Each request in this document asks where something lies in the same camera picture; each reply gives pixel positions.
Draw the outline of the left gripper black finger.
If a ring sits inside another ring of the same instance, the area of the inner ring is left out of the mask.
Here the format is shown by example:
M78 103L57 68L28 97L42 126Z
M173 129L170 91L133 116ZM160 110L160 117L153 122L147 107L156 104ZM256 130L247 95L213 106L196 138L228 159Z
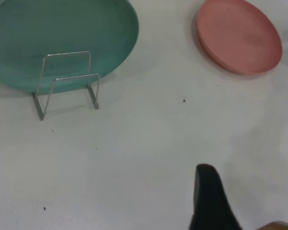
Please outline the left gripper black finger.
M212 165L196 166L191 230L241 230L225 194L221 178Z

